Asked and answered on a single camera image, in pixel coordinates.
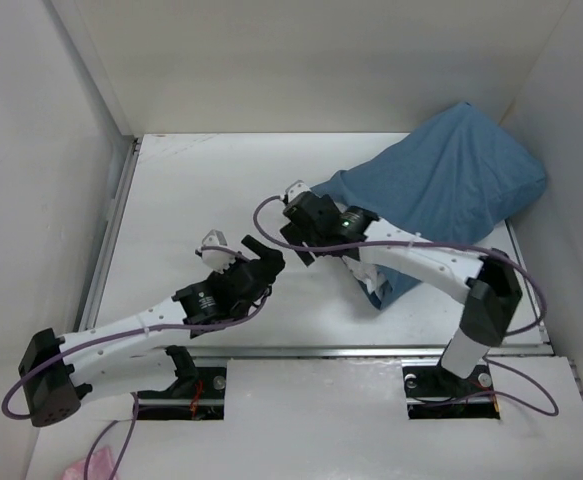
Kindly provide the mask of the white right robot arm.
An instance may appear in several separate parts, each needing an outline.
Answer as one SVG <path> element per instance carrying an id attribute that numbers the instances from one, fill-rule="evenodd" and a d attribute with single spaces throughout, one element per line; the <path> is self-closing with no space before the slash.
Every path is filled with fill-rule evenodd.
<path id="1" fill-rule="evenodd" d="M 466 387 L 480 360 L 502 344 L 522 291 L 508 256 L 436 247 L 361 207 L 340 209 L 327 195 L 298 183 L 285 193 L 281 228 L 305 265 L 318 256 L 342 259 L 376 296 L 388 286 L 385 270 L 429 284 L 463 307 L 459 326 L 434 370 L 437 387 L 455 394 Z"/>

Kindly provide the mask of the white pillow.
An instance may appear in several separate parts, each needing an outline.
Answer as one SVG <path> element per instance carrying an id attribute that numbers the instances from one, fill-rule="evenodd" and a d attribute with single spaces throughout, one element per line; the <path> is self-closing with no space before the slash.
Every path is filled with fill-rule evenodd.
<path id="1" fill-rule="evenodd" d="M 383 296 L 383 288 L 387 280 L 376 265 L 363 263 L 350 257 L 343 257 L 342 261 L 368 295 L 375 295 L 378 298 Z"/>

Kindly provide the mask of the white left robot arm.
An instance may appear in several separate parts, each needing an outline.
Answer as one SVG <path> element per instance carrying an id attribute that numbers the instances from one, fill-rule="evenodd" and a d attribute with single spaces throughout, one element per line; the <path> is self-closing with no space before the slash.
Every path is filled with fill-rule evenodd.
<path id="1" fill-rule="evenodd" d="M 122 393 L 188 394 L 199 374 L 188 341 L 241 325 L 264 306 L 285 267 L 281 251 L 247 235 L 248 259 L 214 231 L 198 252 L 209 276 L 160 303 L 102 327 L 33 335 L 18 365 L 23 419 L 35 427 L 57 424 L 83 404 Z"/>

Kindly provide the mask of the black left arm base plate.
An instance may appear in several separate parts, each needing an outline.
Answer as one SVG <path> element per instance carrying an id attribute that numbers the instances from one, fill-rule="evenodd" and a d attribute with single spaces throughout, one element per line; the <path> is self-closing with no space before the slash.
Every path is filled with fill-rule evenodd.
<path id="1" fill-rule="evenodd" d="M 196 361 L 183 346 L 169 346 L 169 383 L 137 393 L 141 421 L 220 421 L 225 414 L 227 362 Z"/>

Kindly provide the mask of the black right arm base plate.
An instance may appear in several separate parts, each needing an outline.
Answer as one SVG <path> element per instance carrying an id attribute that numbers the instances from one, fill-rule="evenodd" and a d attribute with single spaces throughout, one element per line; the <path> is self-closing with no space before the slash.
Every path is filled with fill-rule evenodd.
<path id="1" fill-rule="evenodd" d="M 489 367 L 478 364 L 467 379 L 438 365 L 404 364 L 403 386 L 410 420 L 499 420 Z"/>

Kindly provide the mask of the blue fabric pillowcase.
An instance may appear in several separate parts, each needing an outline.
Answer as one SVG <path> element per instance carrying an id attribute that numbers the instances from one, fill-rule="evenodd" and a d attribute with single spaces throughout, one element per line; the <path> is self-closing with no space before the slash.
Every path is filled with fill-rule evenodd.
<path id="1" fill-rule="evenodd" d="M 434 242 L 476 244 L 537 201 L 546 184 L 539 160 L 463 102 L 312 190 Z"/>

